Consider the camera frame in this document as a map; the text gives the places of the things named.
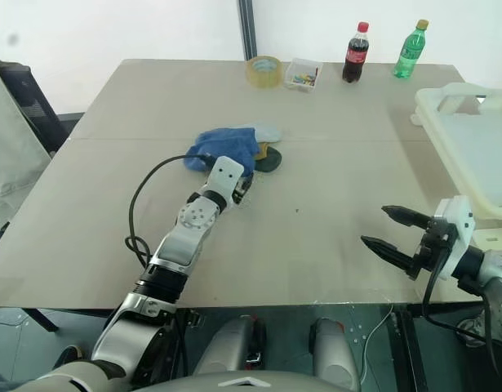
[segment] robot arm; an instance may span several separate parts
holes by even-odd
[[[223,211],[239,203],[251,185],[238,189],[243,166],[216,159],[207,183],[180,209],[149,264],[103,330],[90,361],[57,368],[23,385],[20,392],[107,392],[131,390],[153,382],[158,358],[176,341],[176,301],[202,250],[203,241]]]
[[[461,290],[483,296],[491,313],[491,337],[502,341],[502,251],[482,252],[469,246],[475,223],[468,198],[443,199],[434,216],[399,206],[382,209],[398,223],[425,230],[415,255],[405,255],[378,238],[362,236],[362,241],[383,260],[405,270],[413,280],[421,269],[431,272],[424,304],[428,304],[437,277],[453,276]]]

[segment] red label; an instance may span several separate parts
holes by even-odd
[[[347,60],[351,63],[361,64],[365,62],[367,57],[366,51],[353,51],[352,49],[347,50]]]

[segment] white wall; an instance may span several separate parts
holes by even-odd
[[[502,87],[502,0],[254,0],[260,54],[343,61],[358,21],[367,61],[395,62],[418,19],[430,21],[420,61],[453,64],[467,82]]]
[[[422,61],[502,87],[502,0],[254,0],[259,54],[343,61],[357,22],[394,62],[419,18]],[[57,113],[84,111],[125,58],[242,60],[236,0],[0,0],[0,59],[30,65]]]
[[[57,113],[85,111],[126,58],[243,60],[234,0],[0,0],[0,60]]]

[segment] table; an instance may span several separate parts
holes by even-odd
[[[417,302],[412,282],[360,241],[381,237],[412,253],[422,231],[391,221],[384,204],[432,213],[456,194],[423,129],[409,116],[422,87],[462,80],[452,66],[365,65],[340,80],[325,64],[316,91],[258,90],[231,61],[126,60],[26,199],[0,242],[0,306],[111,309],[141,267],[123,244],[127,207],[156,163],[201,131],[260,121],[283,131],[273,173],[259,173],[242,205],[206,241],[181,306]],[[206,176],[181,163],[162,169],[135,210],[151,249]],[[436,301],[470,301],[455,282]]]

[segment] coca-cola bottle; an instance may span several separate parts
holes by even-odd
[[[358,32],[349,42],[347,57],[343,67],[343,80],[356,82],[362,76],[362,68],[368,51],[367,22],[359,22]]]

